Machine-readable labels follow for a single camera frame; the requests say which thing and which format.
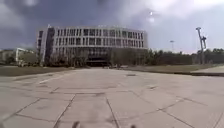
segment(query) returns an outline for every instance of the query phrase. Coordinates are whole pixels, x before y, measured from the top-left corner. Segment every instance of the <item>lawn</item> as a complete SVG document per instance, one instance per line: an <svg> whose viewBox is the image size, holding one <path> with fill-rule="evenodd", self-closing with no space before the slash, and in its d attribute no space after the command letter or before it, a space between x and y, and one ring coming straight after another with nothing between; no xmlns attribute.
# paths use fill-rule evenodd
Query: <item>lawn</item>
<svg viewBox="0 0 224 128"><path fill-rule="evenodd" d="M71 70L71 68L0 67L0 76L23 76L51 72L61 72L68 70Z"/></svg>
<svg viewBox="0 0 224 128"><path fill-rule="evenodd" d="M136 66L128 67L127 70L144 71L144 72L192 72L200 69L207 69L221 65L168 65L168 66Z"/></svg>

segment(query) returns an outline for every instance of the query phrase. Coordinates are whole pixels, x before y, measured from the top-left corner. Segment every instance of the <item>sky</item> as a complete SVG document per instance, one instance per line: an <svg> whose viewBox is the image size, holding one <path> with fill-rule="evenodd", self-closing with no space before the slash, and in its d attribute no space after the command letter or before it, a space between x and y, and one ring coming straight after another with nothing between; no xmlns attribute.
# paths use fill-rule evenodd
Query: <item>sky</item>
<svg viewBox="0 0 224 128"><path fill-rule="evenodd" d="M48 24L144 30L149 48L184 53L200 49L201 27L208 48L224 48L224 0L0 0L0 17L0 49L34 47Z"/></svg>

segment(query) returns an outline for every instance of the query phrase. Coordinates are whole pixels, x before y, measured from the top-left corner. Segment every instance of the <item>building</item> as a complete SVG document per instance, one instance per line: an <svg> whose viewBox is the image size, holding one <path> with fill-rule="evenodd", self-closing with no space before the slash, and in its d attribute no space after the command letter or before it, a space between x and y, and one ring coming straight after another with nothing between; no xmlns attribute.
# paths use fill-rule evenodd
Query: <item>building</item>
<svg viewBox="0 0 224 128"><path fill-rule="evenodd" d="M0 64L18 64L21 59L21 56L27 53L34 54L34 51L23 49L23 48L15 48L15 49L3 49L0 50Z"/></svg>
<svg viewBox="0 0 224 128"><path fill-rule="evenodd" d="M15 50L14 49L3 49L0 50L0 63L11 63L15 61Z"/></svg>
<svg viewBox="0 0 224 128"><path fill-rule="evenodd" d="M71 61L85 56L88 64L108 63L113 49L148 49L147 33L118 27L52 27L37 35L39 62L49 65L55 56Z"/></svg>

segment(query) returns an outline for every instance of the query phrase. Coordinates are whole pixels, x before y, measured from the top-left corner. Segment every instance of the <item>pavement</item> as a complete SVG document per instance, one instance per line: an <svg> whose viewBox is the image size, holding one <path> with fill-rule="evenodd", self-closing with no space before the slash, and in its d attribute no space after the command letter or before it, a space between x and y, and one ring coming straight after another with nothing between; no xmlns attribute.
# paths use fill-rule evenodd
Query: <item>pavement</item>
<svg viewBox="0 0 224 128"><path fill-rule="evenodd" d="M194 72L199 72L199 73L224 73L224 66L218 66L214 68L208 68L208 69L202 69L202 70L197 70Z"/></svg>
<svg viewBox="0 0 224 128"><path fill-rule="evenodd" d="M0 128L223 128L224 78L82 69L0 82Z"/></svg>

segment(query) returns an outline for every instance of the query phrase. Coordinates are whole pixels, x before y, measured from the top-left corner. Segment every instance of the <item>pole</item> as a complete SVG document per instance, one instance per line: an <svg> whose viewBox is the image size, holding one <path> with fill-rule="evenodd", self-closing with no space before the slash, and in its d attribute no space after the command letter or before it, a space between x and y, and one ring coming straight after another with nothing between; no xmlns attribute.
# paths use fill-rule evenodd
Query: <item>pole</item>
<svg viewBox="0 0 224 128"><path fill-rule="evenodd" d="M203 42L202 42L202 38L201 38L201 28L198 27L196 28L196 30L198 31L198 36L199 36L199 40L200 40L200 44L201 44L201 64L205 64L205 59L204 59L204 48L203 48Z"/></svg>
<svg viewBox="0 0 224 128"><path fill-rule="evenodd" d="M171 45L172 45L172 52L174 52L174 41L171 40L170 43L171 43Z"/></svg>

